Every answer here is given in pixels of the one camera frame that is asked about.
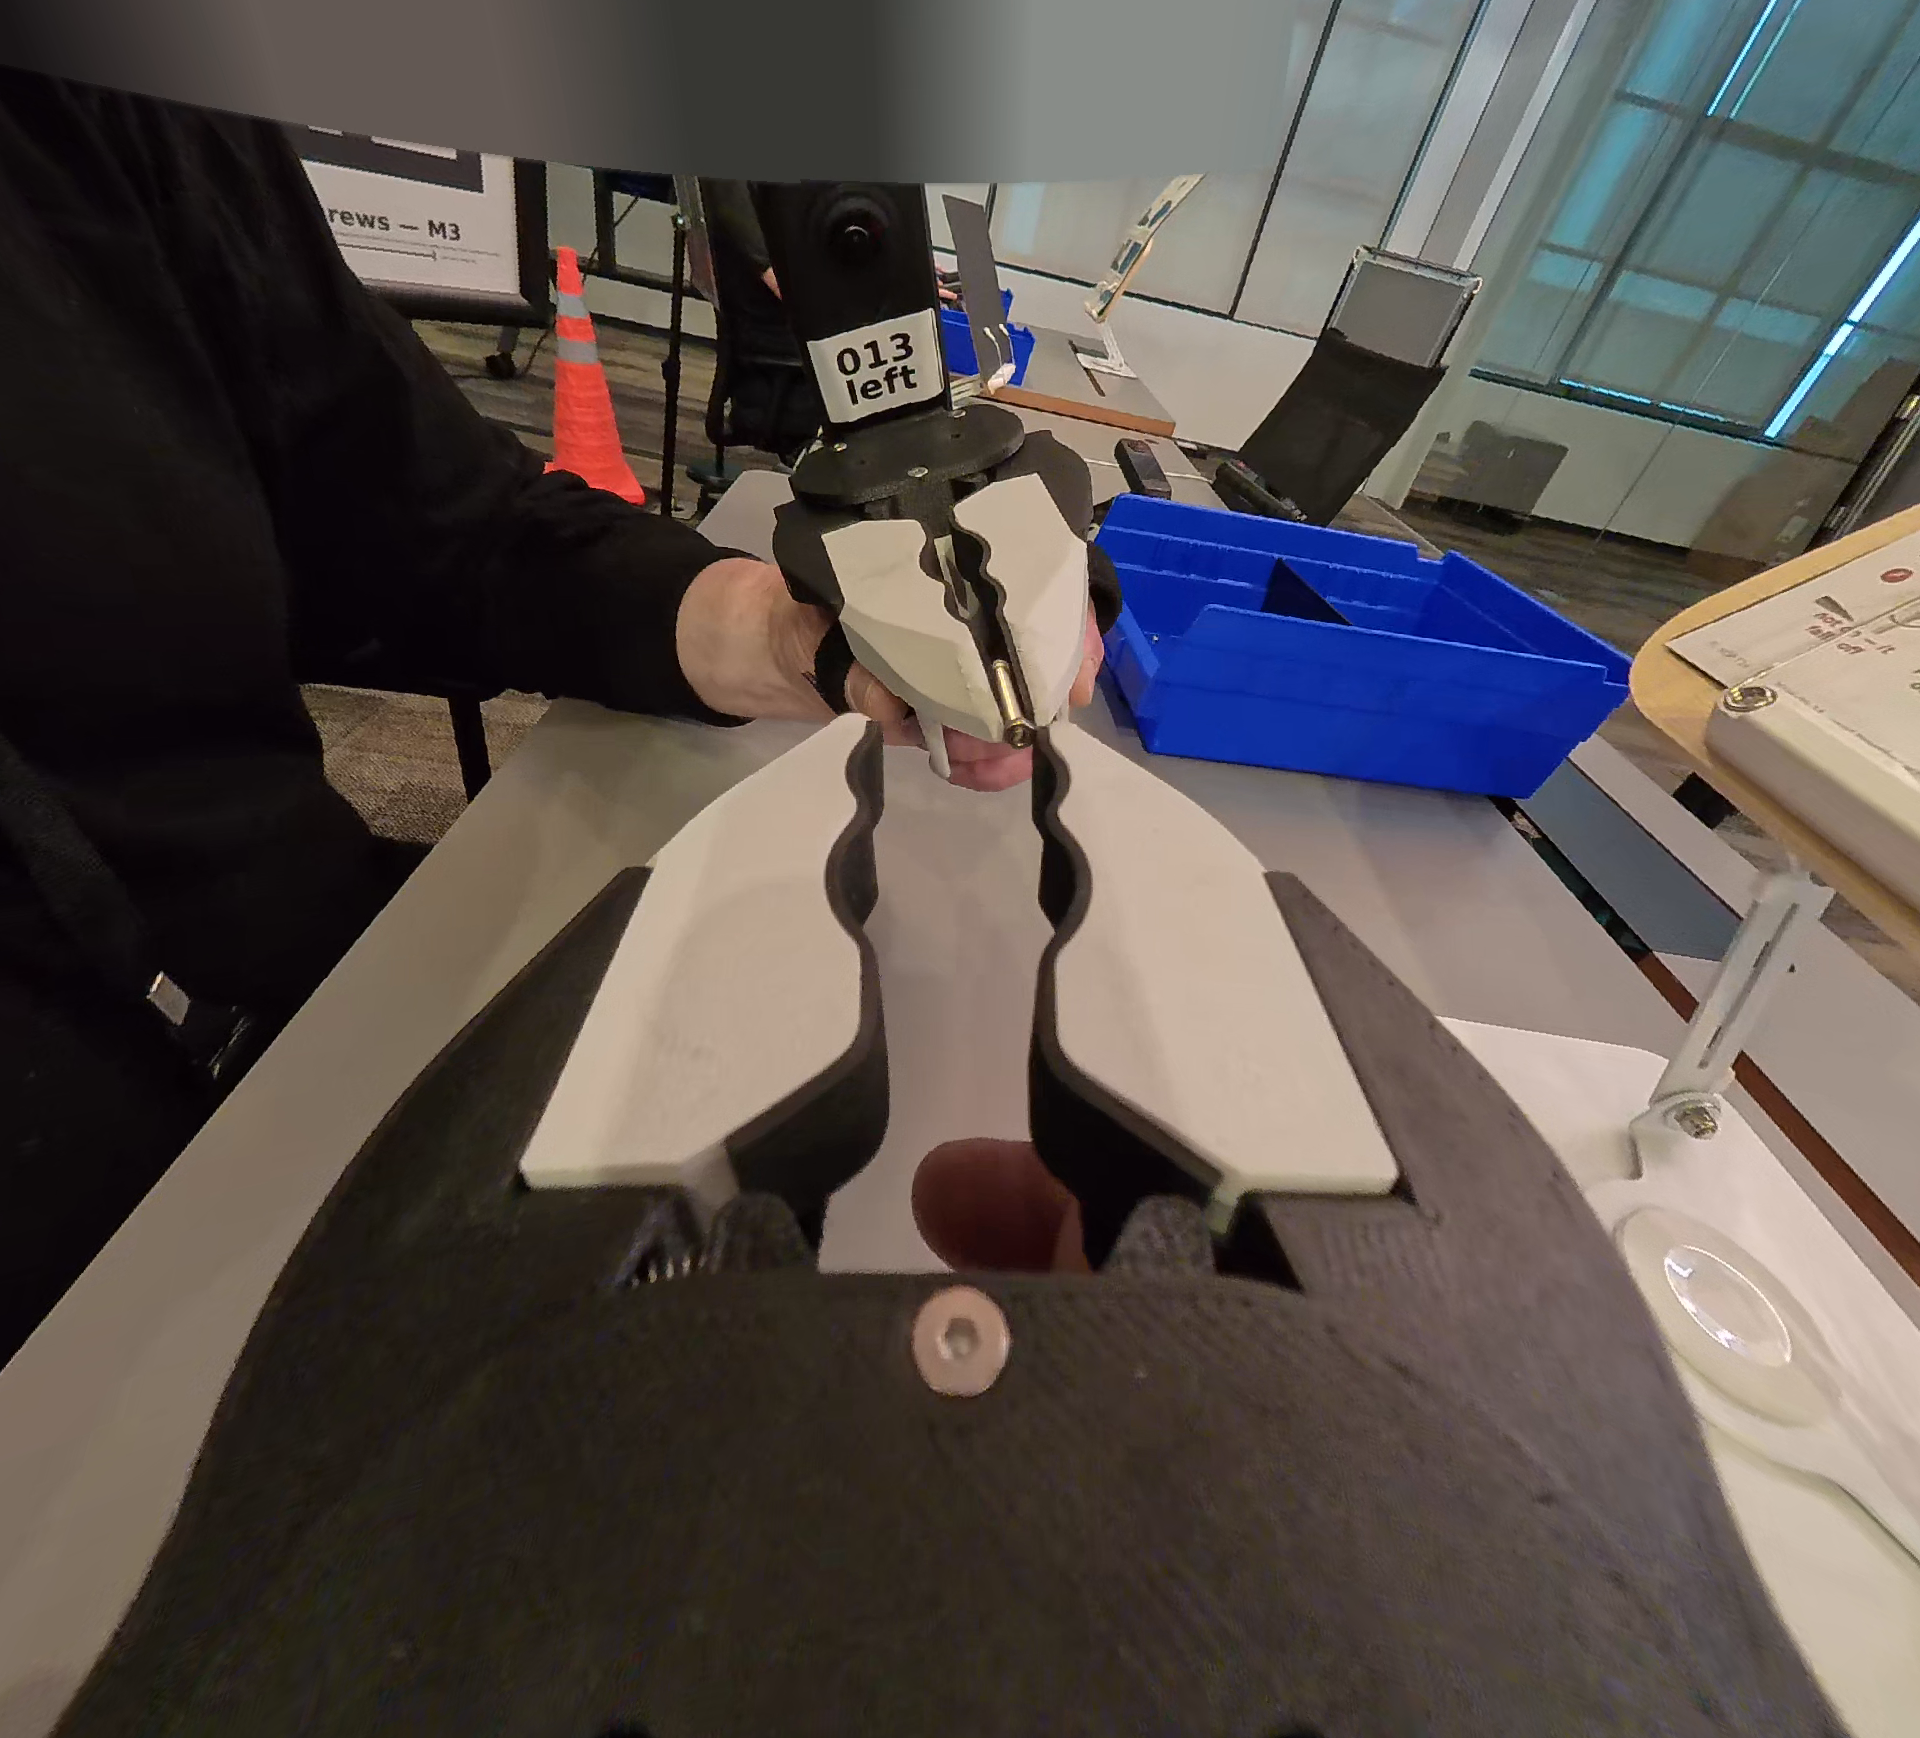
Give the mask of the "grey floor box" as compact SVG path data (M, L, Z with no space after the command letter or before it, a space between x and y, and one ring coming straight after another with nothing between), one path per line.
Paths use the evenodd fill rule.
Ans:
M1528 520L1569 454L1564 442L1472 419L1461 435L1455 498Z

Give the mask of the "orange traffic cone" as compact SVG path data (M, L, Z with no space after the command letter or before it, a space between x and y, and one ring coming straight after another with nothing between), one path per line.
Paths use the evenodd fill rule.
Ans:
M632 505L649 501L618 433L613 388L570 245L554 252L551 476L580 477Z

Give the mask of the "black upright panel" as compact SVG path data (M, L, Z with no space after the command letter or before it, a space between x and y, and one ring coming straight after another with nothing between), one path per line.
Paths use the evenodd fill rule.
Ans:
M997 393L1015 381L1016 356L1006 308L1001 300L989 209L981 201L952 192L943 194L943 209L956 257L962 309L973 338L976 391Z

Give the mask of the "person's left hand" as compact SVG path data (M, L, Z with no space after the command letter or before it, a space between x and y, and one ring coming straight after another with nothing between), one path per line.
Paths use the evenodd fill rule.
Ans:
M819 648L830 628L825 608L797 599L780 570L758 558L724 556L699 574L677 617L677 649L687 683L708 710L742 719L825 723L829 700L813 685ZM1069 707L1092 701L1104 644L1088 608L1083 664ZM911 705L858 661L847 675L852 712L877 719L883 741L925 749ZM1035 754L1006 741L974 740L944 729L947 781L994 794L1027 786Z

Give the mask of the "background document stand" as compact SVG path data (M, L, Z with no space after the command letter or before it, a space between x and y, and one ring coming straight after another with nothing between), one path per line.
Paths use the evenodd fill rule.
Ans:
M1160 229L1171 216L1182 208L1189 195L1203 186L1205 177L1205 171L1171 177L1117 242L1112 262L1099 277L1092 293L1085 300L1085 311L1102 333L1102 342L1117 342L1110 326L1114 308L1132 286Z

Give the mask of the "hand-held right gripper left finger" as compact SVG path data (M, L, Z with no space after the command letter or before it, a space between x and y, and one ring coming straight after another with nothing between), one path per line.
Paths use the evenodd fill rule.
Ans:
M823 1238L890 1125L883 809L881 728L842 716L661 845L522 1151L531 1192L668 1192L700 1225L768 1196Z

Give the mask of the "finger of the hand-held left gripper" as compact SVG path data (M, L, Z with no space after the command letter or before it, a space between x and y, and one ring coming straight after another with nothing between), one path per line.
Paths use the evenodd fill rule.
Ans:
M994 479L954 507L981 548L990 612L1041 728L1069 716L1088 656L1090 546L1038 474Z
M956 523L937 534L913 517L861 520L825 546L852 666L911 707L930 768L949 781L947 729L1002 744L989 656L1013 648L990 608L983 548Z

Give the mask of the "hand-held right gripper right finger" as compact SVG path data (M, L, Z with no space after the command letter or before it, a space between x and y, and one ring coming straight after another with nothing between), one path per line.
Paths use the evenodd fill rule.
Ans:
M1252 1197L1386 1197L1398 1162L1252 849L1087 729L1044 731L1030 784L1029 1129L1088 1266L1156 1197L1216 1241Z

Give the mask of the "black white marker poster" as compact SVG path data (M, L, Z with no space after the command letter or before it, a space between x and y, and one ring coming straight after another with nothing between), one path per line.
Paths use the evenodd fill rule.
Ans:
M331 126L284 123L284 133L364 283L520 297L514 160Z

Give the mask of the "black tripod stand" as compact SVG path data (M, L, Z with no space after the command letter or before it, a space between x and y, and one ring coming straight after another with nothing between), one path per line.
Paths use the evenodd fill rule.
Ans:
M702 183L694 173L673 177L673 265L668 281L668 333L662 358L662 449L654 509L664 521L677 517L681 477L681 408L685 391L687 308L696 293L716 308L716 277Z

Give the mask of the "blue plastic bin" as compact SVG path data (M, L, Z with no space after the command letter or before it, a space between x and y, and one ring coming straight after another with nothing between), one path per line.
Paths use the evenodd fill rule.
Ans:
M1109 678L1148 751L1527 800L1631 660L1468 556L1117 496Z

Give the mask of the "silver framed panel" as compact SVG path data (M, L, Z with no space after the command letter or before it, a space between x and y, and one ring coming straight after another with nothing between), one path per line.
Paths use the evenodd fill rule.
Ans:
M1442 369L1480 290L1483 275L1468 267L1359 245L1320 338L1338 335L1398 364Z

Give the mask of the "dark rectangular desk plate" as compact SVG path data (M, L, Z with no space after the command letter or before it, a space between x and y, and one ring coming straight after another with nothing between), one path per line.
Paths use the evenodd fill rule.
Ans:
M1729 953L1740 912L1575 763L1518 800L1510 817L1631 955L1719 961Z

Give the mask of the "white stand support leg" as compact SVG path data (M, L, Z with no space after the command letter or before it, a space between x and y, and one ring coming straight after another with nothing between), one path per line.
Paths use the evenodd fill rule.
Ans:
M1632 1136L1648 1129L1697 1141L1716 1136L1738 1057L1832 897L1832 886L1797 857L1760 879L1682 1042L1631 1125Z

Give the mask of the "person's black clothed torso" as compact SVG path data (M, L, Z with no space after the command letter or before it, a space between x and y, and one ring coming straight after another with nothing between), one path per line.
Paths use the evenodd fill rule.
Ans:
M5 1360L420 862L334 787L264 472L460 391L280 126L5 70Z

